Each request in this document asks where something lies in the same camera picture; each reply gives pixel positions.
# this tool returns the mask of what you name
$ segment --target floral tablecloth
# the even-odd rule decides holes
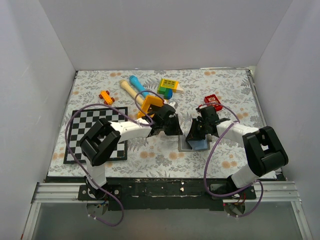
[[[222,104],[237,113],[241,123],[250,127],[263,127],[262,119],[244,69],[195,69],[195,70],[128,70],[128,71],[79,71],[61,124],[48,176],[82,177],[84,172],[77,164],[63,164],[66,143],[64,131],[73,110],[93,103],[102,103],[98,95],[108,90],[114,97],[114,107],[128,107],[129,116],[138,112],[131,96],[119,81],[135,75],[146,89],[157,91],[161,78],[177,80],[184,89],[183,94],[174,93],[171,102],[177,102],[176,112],[183,132],[187,124],[198,114],[195,108],[204,102],[204,97],[215,94]],[[234,117],[224,108],[218,112],[221,118]],[[178,137],[164,133],[149,138],[128,141],[128,159],[105,164],[107,177],[133,178],[203,178],[209,151],[179,152]],[[246,153],[237,143],[223,139],[213,155],[209,178],[226,178],[247,163]],[[265,176],[276,178],[275,172]]]

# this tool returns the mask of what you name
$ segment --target white wall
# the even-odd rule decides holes
[[[261,107],[289,156],[314,239],[320,237],[320,2],[293,0],[255,70]]]
[[[256,65],[292,0],[39,0],[76,70]]]
[[[0,239],[20,239],[75,70],[38,0],[0,1]]]

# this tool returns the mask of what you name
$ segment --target beige stick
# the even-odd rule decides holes
[[[133,97],[133,99],[136,97],[136,95],[138,94],[138,93],[136,93],[136,91],[135,90],[133,90],[133,88],[129,85],[129,83],[125,80],[125,79],[122,79],[121,81],[120,81],[120,86],[124,89],[124,90],[126,90],[130,95],[131,95],[131,97]],[[140,96],[138,96],[137,98],[136,98],[136,101],[138,102],[138,104],[140,104],[141,106],[142,106],[142,104],[144,103],[144,100],[142,99],[142,97],[140,97]]]

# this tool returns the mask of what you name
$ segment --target red object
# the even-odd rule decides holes
[[[221,104],[219,99],[217,98],[217,96],[215,94],[212,94],[210,96],[206,96],[204,97],[204,102],[207,103],[217,103],[217,104]],[[217,105],[217,104],[209,104],[211,106],[214,106],[215,110],[218,112],[222,109],[222,106]]]

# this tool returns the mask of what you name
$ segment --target black and white chessboard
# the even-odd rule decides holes
[[[128,115],[127,107],[116,107],[120,112]],[[68,142],[70,148],[77,159],[81,163],[85,163],[85,156],[82,154],[80,147],[80,139],[87,133],[87,131],[95,124],[99,119],[105,118],[108,121],[113,122],[126,122],[127,119],[117,113],[116,111],[108,108],[98,108],[98,109],[89,109],[83,110],[78,116],[76,116],[69,128],[68,133]],[[119,142],[112,152],[109,161],[119,161],[127,160],[127,151],[128,151],[128,141]],[[68,152],[67,147],[65,148],[65,154],[63,159],[64,164],[75,164],[76,161]]]

